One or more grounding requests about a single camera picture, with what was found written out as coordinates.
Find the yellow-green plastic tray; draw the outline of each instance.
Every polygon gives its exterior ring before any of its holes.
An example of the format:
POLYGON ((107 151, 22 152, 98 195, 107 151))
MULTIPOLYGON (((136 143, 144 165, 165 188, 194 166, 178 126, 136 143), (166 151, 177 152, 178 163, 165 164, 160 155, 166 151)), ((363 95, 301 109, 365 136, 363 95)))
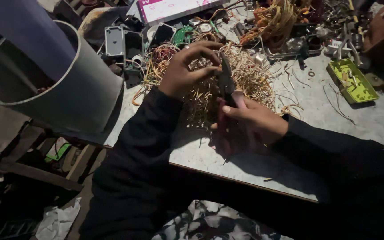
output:
POLYGON ((373 86, 351 59, 345 58, 340 61, 330 62, 327 66, 327 71, 333 81, 339 86, 341 93, 349 104, 374 101, 379 98, 373 86), (355 76, 357 86, 354 86, 352 78, 348 77, 346 81, 342 80, 343 73, 347 73, 348 70, 351 70, 355 76))

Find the patterned cloth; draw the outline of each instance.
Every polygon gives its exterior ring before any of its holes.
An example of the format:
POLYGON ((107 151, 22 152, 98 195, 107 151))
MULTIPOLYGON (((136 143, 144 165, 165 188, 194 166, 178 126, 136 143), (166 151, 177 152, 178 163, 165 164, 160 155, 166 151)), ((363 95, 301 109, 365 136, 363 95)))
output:
POLYGON ((194 200, 152 237, 152 240, 288 240, 270 227, 256 222, 233 208, 194 200))

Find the gray table surface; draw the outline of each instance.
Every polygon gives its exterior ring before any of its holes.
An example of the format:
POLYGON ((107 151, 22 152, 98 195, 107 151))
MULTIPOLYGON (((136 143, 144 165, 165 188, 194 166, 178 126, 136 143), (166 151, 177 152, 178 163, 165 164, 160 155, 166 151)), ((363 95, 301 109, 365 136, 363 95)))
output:
MULTIPOLYGON (((138 13, 136 4, 128 12, 128 14, 134 13, 138 13)), ((246 16, 252 15, 252 12, 245 11, 244 7, 233 10, 233 13, 241 21, 246 16)), ((223 24, 222 28, 219 27, 219 30, 223 34, 227 34, 227 38, 233 41, 238 41, 238 39, 228 29, 234 26, 236 22, 237 20, 232 18, 228 25, 223 24)), ((356 125, 352 124, 336 113, 330 105, 328 99, 337 106, 334 92, 326 87, 328 93, 328 96, 326 96, 323 91, 324 85, 328 86, 329 83, 333 83, 326 71, 330 61, 330 58, 323 54, 308 58, 305 60, 307 68, 304 71, 300 70, 298 62, 294 62, 294 60, 274 64, 270 69, 271 72, 279 68, 283 70, 287 63, 289 66, 294 63, 290 71, 293 69, 302 82, 306 82, 311 86, 303 85, 291 76, 295 88, 293 90, 288 82, 287 74, 281 75, 274 81, 274 90, 279 90, 276 93, 280 95, 283 103, 281 104, 281 101, 276 98, 276 110, 280 111, 279 107, 292 104, 293 102, 290 99, 295 99, 294 95, 296 95, 299 104, 304 108, 303 111, 300 110, 301 120, 308 124, 361 139, 371 139, 384 145, 384 93, 379 92, 380 98, 375 101, 375 106, 360 109, 352 109, 344 98, 339 96, 340 108, 344 114, 355 121, 356 125), (314 77, 308 76, 310 70, 315 73, 314 77), (294 95, 285 91, 282 81, 294 95)), ((68 135, 113 146, 125 122, 138 109, 137 106, 131 104, 131 99, 139 88, 140 86, 125 89, 120 113, 118 109, 116 110, 118 113, 114 116, 115 125, 113 128, 110 127, 101 134, 69 133, 68 135)), ((306 199, 329 201, 325 184, 314 173, 299 168, 280 156, 269 157, 251 152, 235 156, 231 161, 225 163, 224 159, 208 146, 210 139, 205 131, 187 129, 183 126, 184 124, 179 123, 179 127, 173 136, 174 150, 170 155, 170 162, 306 199)))

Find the black sleeve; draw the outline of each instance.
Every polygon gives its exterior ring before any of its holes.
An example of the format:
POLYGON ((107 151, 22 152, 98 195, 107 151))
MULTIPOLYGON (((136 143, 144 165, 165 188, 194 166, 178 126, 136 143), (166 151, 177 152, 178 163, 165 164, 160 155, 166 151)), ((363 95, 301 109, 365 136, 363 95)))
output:
POLYGON ((163 179, 183 103, 154 87, 95 171, 82 239, 150 239, 167 221, 163 179))
POLYGON ((384 239, 384 146, 284 119, 288 132, 271 147, 326 180, 332 195, 329 227, 347 239, 384 239))

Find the person's left hand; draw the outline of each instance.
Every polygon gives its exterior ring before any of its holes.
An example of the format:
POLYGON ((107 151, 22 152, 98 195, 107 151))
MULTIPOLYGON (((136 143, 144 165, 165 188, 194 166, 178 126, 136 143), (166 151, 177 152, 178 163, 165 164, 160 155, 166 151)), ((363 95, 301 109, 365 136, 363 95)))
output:
POLYGON ((219 50, 222 46, 223 44, 213 41, 200 41, 189 44, 189 48, 176 53, 170 60, 159 90, 167 96, 181 100, 196 82, 220 74, 221 61, 213 50, 219 50), (208 58, 213 66, 191 71, 188 65, 201 57, 208 58))

